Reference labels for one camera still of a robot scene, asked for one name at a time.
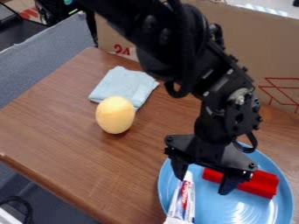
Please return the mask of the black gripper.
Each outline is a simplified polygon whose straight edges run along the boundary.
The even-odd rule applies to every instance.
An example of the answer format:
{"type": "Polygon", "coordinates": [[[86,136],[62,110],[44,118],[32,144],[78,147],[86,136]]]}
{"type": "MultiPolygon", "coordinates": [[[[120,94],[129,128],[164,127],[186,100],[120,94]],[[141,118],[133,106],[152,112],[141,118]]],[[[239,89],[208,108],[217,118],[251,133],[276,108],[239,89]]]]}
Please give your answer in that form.
{"type": "Polygon", "coordinates": [[[257,170],[256,162],[247,156],[257,148],[257,129],[257,116],[200,116],[192,134],[164,138],[174,177],[182,180],[189,165],[211,168],[224,174],[219,194],[228,195],[257,170]]]}

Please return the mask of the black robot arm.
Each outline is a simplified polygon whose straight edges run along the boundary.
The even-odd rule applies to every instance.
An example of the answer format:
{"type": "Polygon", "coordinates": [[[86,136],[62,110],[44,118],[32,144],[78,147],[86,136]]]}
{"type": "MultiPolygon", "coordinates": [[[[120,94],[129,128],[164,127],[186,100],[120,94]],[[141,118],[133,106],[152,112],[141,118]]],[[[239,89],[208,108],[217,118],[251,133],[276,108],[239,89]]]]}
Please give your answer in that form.
{"type": "Polygon", "coordinates": [[[219,24],[180,0],[74,0],[134,44],[138,63],[164,81],[168,95],[200,99],[193,132],[168,135],[164,153],[181,179],[192,164],[221,172],[219,194],[252,179],[257,164],[253,132],[263,122],[248,70],[225,53],[219,24]]]}

